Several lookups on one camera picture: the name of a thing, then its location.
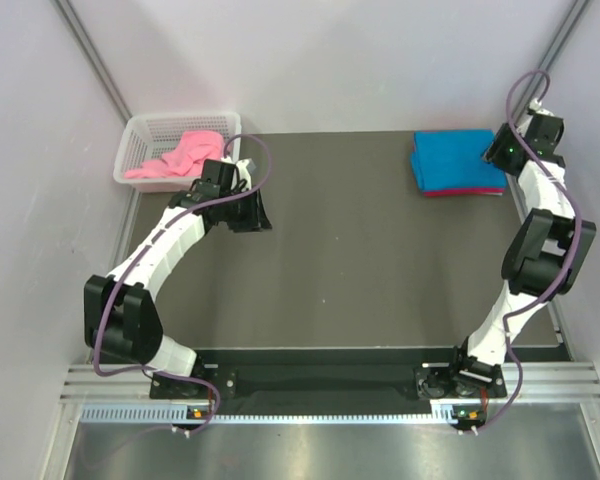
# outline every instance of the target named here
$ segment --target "pink towel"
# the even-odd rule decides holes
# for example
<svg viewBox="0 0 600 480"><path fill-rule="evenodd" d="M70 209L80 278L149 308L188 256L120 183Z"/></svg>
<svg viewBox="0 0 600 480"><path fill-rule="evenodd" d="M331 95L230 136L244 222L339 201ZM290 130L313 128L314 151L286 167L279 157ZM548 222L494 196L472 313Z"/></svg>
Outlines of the pink towel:
<svg viewBox="0 0 600 480"><path fill-rule="evenodd" d="M124 178L199 177L207 158L220 160L224 139L217 132L184 132L175 150L161 158L142 162L142 167L125 172Z"/></svg>

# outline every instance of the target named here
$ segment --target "red cloth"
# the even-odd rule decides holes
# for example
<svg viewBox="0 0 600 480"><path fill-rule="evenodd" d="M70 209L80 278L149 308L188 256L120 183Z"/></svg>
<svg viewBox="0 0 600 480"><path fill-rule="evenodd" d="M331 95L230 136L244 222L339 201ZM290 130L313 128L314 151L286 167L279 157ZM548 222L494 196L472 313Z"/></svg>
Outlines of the red cloth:
<svg viewBox="0 0 600 480"><path fill-rule="evenodd" d="M449 188L447 190L436 190L424 192L426 197L446 197L450 195L502 195L504 188Z"/></svg>

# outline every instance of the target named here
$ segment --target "blue cloth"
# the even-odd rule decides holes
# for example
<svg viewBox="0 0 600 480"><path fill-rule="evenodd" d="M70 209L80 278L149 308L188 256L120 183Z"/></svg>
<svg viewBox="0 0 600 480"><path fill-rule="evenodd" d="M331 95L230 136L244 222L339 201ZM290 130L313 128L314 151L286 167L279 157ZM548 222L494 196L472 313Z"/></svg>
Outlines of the blue cloth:
<svg viewBox="0 0 600 480"><path fill-rule="evenodd" d="M505 188L503 171L482 160L491 130L416 132L411 167L423 192L455 188Z"/></svg>

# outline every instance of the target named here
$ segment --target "stack of folded cloth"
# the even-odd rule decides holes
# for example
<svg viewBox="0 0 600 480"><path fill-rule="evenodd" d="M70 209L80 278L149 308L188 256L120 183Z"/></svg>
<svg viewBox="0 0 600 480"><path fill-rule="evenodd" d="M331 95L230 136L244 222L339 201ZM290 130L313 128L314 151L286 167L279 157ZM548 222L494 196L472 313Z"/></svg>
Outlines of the stack of folded cloth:
<svg viewBox="0 0 600 480"><path fill-rule="evenodd" d="M416 132L411 166L418 187L428 197L502 195L504 172L482 159L491 130Z"/></svg>

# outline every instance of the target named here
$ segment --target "cable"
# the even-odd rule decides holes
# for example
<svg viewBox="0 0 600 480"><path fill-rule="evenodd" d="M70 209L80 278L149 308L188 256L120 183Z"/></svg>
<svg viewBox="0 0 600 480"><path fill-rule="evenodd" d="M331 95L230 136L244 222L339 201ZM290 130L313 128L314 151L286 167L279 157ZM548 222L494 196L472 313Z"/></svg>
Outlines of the cable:
<svg viewBox="0 0 600 480"><path fill-rule="evenodd" d="M252 193L256 192L257 190L260 190L260 188L262 188L262 186L267 182L267 180L269 179L269 176L271 175L273 159L271 157L271 152L269 151L269 147L267 146L267 144L264 141L262 141L261 139L259 139L258 137L255 137L253 135L249 135L246 133L234 135L233 137L229 138L224 145L224 156L228 155L229 147L238 138L249 138L250 140L255 141L262 147L262 149L264 150L265 155L267 157L267 171L265 172L262 179L250 190L247 190L247 191L241 192L241 193L236 193L236 194L230 195L228 197L218 198L215 200L210 200L208 202L199 203L199 204L194 205L194 206L184 210L183 212L179 213L178 215L173 217L169 222L167 222L165 224L165 228L163 230L159 231L151 239L151 245L146 245L133 258L133 260L131 260L131 262L129 263L129 266L122 273L122 275L120 275L120 278L118 279L118 281L114 285L113 289L111 290L111 293L109 294L109 297L107 298L107 303L105 304L104 310L102 312L102 317L100 319L100 325L98 326L98 333L96 334L96 341L95 341L95 344L93 347L93 370L96 372L97 375L99 375L101 377L111 377L111 376L117 375L119 373L131 372L131 371L136 371L136 370L142 370L145 374L148 372L155 371L155 370L151 369L150 367L146 367L145 365L131 365L128 367L118 368L115 370L102 370L102 368L100 367L100 353L102 351L102 341L104 339L104 332L107 328L107 323L109 322L109 316L111 315L116 297L118 296L118 293L120 292L120 289L122 288L122 285L124 284L124 281L127 279L129 274L133 271L133 269L138 265L138 263L142 260L142 258L147 254L147 252L151 249L153 244L155 244L155 242L157 242L160 239L160 237L164 234L164 232L167 231L167 229L169 229L173 225L175 225L180 219L186 217L187 215L192 214L193 212L201 210L203 208L211 207L213 205L221 205L223 203L232 202L234 200L239 200L241 198L245 198L248 195L251 195ZM202 386L206 387L207 389L209 389L210 391L213 392L213 395L216 399L214 406L213 406L213 410L210 412L209 415L207 415L205 417L204 422L202 422L198 426L198 428L196 428L195 430L192 430L191 433L199 433L200 431L204 430L209 425L209 423L211 422L213 417L216 415L216 412L220 408L220 392L218 391L218 389L212 383L207 382L206 380L199 379L199 378L184 377L181 375L173 375L171 373L167 373L167 372L163 372L163 371L160 371L159 374L163 377L171 378L173 380L180 380L183 382L196 383L198 385L202 385ZM162 429L167 429L167 428L171 429L172 428L171 426L169 426L169 427L161 426L161 427L162 427ZM159 430L159 429L160 428L157 428L157 427L151 427L150 429L146 429L146 430L139 432L138 434L131 437L129 440L123 442L121 445L116 447L116 449L114 450L113 453L117 452L118 450L120 450L124 446L128 445L129 443L133 442L136 438L144 435L145 433L148 433L149 431ZM104 461L108 460L110 457L111 457L111 455L108 455L104 459ZM97 465L100 466L104 461L98 462Z"/></svg>
<svg viewBox="0 0 600 480"><path fill-rule="evenodd" d="M542 164L542 161L538 158L538 156L533 151L533 149L524 140L524 138L522 138L522 135L520 135L520 133L518 133L518 131L516 130L515 120L513 118L513 113L511 111L511 103L513 100L513 95L515 94L515 91L518 89L518 87L520 86L520 84L522 82L524 82L529 77L533 77L534 75L542 75L545 79L544 90L538 97L538 100L541 101L544 98L544 96L546 95L547 91L549 90L549 85L551 85L551 78L549 77L549 74L547 72L545 72L544 70L531 70L531 71L525 73L524 75L522 75L511 86L511 88L509 89L509 93L507 94L507 101L506 101L506 106L505 106L506 114L507 114L507 123L509 124L509 128L511 129L511 132L513 133L513 136L516 138L516 140L518 141L520 146L524 149L525 152L527 152L527 154L529 155L531 160L533 160L536 163L536 165L538 165L540 170L542 170L542 173L544 173L551 180L551 182L565 196L565 198L571 205L571 208L573 209L573 213L574 213L575 226L574 226L573 238L571 239L571 245L569 246L569 250L567 251L567 254L565 255L564 262L562 263L562 267L560 268L560 271L558 272L558 275L556 275L556 278L553 280L553 282L551 282L551 284L547 287L547 289L544 292L542 292L542 294L538 298L536 298L533 302L531 302L529 305L522 307L519 310L509 312L502 317L502 325L504 327L504 332L505 332L504 338L505 338L505 344L507 346L507 353L509 354L509 357L511 358L511 360L513 360L513 363L515 363L516 367L518 368L518 383L516 384L516 388L514 389L513 393L509 397L509 400L507 400L507 402L502 406L502 408L493 417L491 417L491 419L487 423L485 423L478 430L484 430L487 426L492 425L496 420L501 418L505 414L505 412L507 410L509 410L509 408L511 408L511 405L516 400L518 395L520 395L520 390L522 389L522 382L523 382L522 363L520 362L520 359L516 356L516 353L513 351L513 347L511 346L511 338L510 338L511 332L509 329L509 319L512 317L515 317L516 315L526 313L529 310L531 310L532 308L534 308L542 303L545 303L547 301L547 299L551 298L551 296L558 290L558 288L560 288L560 285L566 278L567 274L569 273L569 269L571 268L571 265L573 264L573 259L575 258L576 252L578 251L578 245L580 244L580 235L582 233L582 214L580 212L580 207L578 206L578 203L575 201L575 199L572 197L572 195L567 191L567 189L553 175L551 175L551 172L547 169L547 167L545 167Z"/></svg>

